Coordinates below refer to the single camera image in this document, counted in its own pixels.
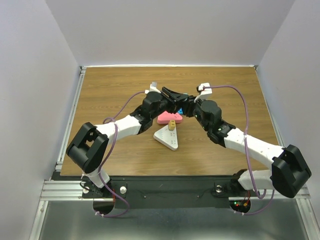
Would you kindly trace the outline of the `white triangular power strip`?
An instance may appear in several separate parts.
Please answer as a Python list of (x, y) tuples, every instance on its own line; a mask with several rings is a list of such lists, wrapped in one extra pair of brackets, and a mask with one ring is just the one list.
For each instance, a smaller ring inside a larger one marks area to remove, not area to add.
[(169, 125), (165, 125), (153, 134), (153, 138), (172, 151), (178, 149), (177, 129), (169, 130)]

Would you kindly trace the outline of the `pink triangular power strip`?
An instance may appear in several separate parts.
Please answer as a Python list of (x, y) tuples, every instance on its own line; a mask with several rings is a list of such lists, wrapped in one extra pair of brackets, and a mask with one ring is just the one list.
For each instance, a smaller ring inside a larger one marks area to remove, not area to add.
[(176, 124), (179, 124), (183, 121), (183, 116), (179, 113), (168, 113), (165, 111), (157, 117), (157, 123), (160, 125), (166, 125), (171, 120), (174, 120)]

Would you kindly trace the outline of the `yellow cube usb charger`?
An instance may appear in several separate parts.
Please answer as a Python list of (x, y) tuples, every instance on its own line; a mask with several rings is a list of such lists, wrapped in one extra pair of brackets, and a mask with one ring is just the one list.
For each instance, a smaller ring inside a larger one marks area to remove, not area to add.
[(175, 120), (170, 120), (168, 123), (168, 130), (173, 131), (176, 128), (176, 121)]

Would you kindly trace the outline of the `blue square plug adapter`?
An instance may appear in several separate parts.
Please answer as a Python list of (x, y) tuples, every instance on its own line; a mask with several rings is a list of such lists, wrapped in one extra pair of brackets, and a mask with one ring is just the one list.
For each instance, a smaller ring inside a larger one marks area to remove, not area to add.
[(180, 108), (180, 109), (177, 111), (177, 114), (179, 114), (180, 116), (183, 116), (183, 115), (184, 115), (183, 108)]

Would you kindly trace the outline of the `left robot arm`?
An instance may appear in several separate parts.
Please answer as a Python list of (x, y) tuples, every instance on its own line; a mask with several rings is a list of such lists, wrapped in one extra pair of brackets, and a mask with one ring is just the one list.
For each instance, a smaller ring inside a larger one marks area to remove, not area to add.
[(111, 193), (110, 177), (103, 171), (105, 151), (110, 150), (117, 140), (139, 135), (153, 125), (153, 120), (163, 112), (176, 113), (188, 105), (189, 95), (162, 88), (162, 91), (150, 90), (142, 104), (126, 117), (109, 123), (93, 125), (84, 123), (66, 149), (69, 158), (78, 165), (82, 173), (94, 184), (94, 191), (100, 197)]

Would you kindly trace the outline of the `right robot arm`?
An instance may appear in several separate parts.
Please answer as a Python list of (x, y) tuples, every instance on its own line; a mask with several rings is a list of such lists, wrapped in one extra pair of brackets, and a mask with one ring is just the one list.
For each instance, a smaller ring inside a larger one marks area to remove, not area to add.
[(194, 117), (213, 143), (246, 155), (247, 169), (230, 182), (233, 194), (275, 190), (294, 198), (311, 177), (298, 147), (274, 145), (250, 136), (224, 121), (215, 101), (182, 93), (177, 96), (177, 107), (185, 116)]

